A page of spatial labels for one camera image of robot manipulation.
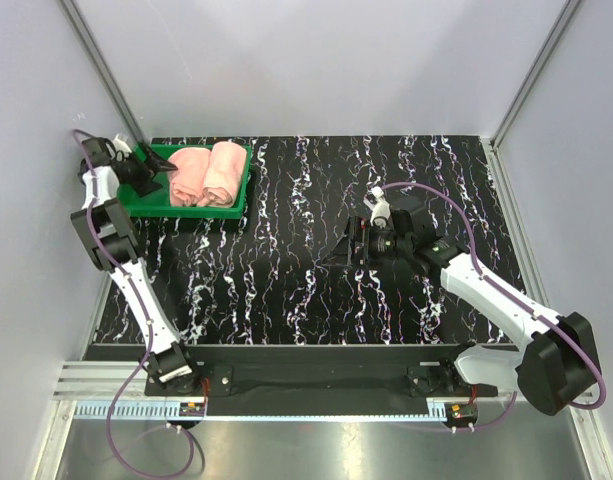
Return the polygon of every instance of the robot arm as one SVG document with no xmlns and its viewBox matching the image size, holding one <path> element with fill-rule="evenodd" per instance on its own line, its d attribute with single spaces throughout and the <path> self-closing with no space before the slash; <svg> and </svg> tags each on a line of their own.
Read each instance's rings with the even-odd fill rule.
<svg viewBox="0 0 613 480">
<path fill-rule="evenodd" d="M 345 236 L 324 262 L 376 268 L 384 259 L 405 259 L 416 273 L 470 303 L 512 340 L 517 351 L 460 347 L 447 362 L 456 383 L 519 390 L 548 415 L 556 414 L 595 383 L 578 353 L 539 320 L 565 332 L 599 368 L 592 328 L 584 317 L 577 313 L 563 317 L 526 297 L 481 263 L 476 269 L 467 248 L 437 235 L 426 207 L 414 197 L 391 207 L 381 189 L 375 193 L 377 204 L 370 221 L 352 217 Z"/>
<path fill-rule="evenodd" d="M 116 198 L 122 183 L 131 184 L 142 194 L 161 188 L 152 177 L 157 171 L 171 167 L 164 160 L 154 158 L 150 162 L 151 168 L 145 171 L 144 164 L 134 158 L 134 154 L 117 160 L 116 152 L 109 144 L 109 140 L 101 138 L 82 142 L 93 164 L 94 175 L 83 163 L 80 177 L 86 186 L 86 198 L 82 209 L 71 214 L 71 222 L 93 264 L 110 275 L 126 298 L 147 345 L 151 340 L 150 332 L 153 332 L 151 355 L 146 366 L 149 377 L 163 389 L 189 393 L 199 385 L 197 364 L 190 358 L 179 332 L 164 314 L 153 292 L 134 225 Z M 87 218 L 87 210 L 91 207 L 95 234 L 119 267 L 100 251 L 93 237 Z"/>
</svg>

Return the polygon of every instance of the black tabletop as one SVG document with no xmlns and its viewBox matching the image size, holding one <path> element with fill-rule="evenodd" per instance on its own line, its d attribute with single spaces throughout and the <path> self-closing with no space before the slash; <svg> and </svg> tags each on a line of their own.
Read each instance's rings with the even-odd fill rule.
<svg viewBox="0 0 613 480">
<path fill-rule="evenodd" d="M 213 144 L 218 138 L 158 139 Z M 135 219 L 166 313 L 189 344 L 415 344 L 506 342 L 463 300 L 405 263 L 375 271 L 326 267 L 321 259 L 351 215 L 369 214 L 374 185 L 416 181 L 448 194 L 471 220 L 477 254 L 517 288 L 523 283 L 477 137 L 233 138 L 253 147 L 245 216 L 239 221 Z M 388 193 L 396 199 L 408 192 Z M 438 232 L 465 240 L 444 201 L 416 192 Z M 94 343 L 142 338 L 111 288 Z"/>
</svg>

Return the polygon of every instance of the rolled towel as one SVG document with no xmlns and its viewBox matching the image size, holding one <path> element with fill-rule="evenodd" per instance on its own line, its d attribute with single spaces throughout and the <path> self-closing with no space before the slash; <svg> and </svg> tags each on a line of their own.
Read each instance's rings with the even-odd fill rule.
<svg viewBox="0 0 613 480">
<path fill-rule="evenodd" d="M 204 197 L 204 179 L 210 165 L 210 150 L 182 148 L 173 153 L 168 161 L 177 166 L 177 170 L 168 173 L 170 204 L 173 207 L 197 205 Z"/>
<path fill-rule="evenodd" d="M 232 207 L 242 184 L 245 166 L 246 149 L 236 143 L 216 143 L 204 179 L 204 198 L 198 205 Z"/>
</svg>

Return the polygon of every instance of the gray wall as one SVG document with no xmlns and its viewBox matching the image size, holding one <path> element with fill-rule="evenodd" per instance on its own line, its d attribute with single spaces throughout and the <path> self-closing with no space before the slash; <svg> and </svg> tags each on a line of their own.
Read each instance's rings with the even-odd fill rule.
<svg viewBox="0 0 613 480">
<path fill-rule="evenodd" d="M 501 153 L 549 300 L 593 323 L 613 449 L 613 0 L 582 6 Z"/>
<path fill-rule="evenodd" d="M 491 135 L 564 0 L 78 3 L 147 136 Z"/>
<path fill-rule="evenodd" d="M 83 203 L 68 130 L 122 131 L 51 0 L 0 0 L 0 479 L 25 478 L 101 275 L 70 225 Z"/>
</svg>

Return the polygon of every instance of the green tray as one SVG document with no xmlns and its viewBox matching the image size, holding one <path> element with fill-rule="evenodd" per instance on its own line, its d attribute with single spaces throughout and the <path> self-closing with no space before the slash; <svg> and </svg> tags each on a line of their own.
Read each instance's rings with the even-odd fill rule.
<svg viewBox="0 0 613 480">
<path fill-rule="evenodd" d="M 165 159 L 177 150 L 186 147 L 205 147 L 212 149 L 212 145 L 151 145 L 151 148 L 164 157 Z M 168 176 L 165 173 L 159 173 L 155 176 L 155 181 L 163 185 L 164 188 L 150 193 L 144 197 L 139 197 L 133 187 L 130 185 L 122 185 L 117 192 L 117 198 L 124 206 L 131 217 L 175 217 L 175 218 L 241 218 L 244 215 L 244 206 L 246 204 L 246 183 L 248 182 L 248 170 L 250 168 L 250 160 L 253 156 L 253 151 L 250 147 L 243 146 L 246 149 L 246 166 L 242 175 L 242 185 L 239 188 L 235 204 L 230 208 L 219 207 L 173 207 L 170 204 L 170 187 L 168 184 Z M 138 147 L 135 150 L 137 157 L 144 160 L 145 156 L 142 150 Z"/>
</svg>

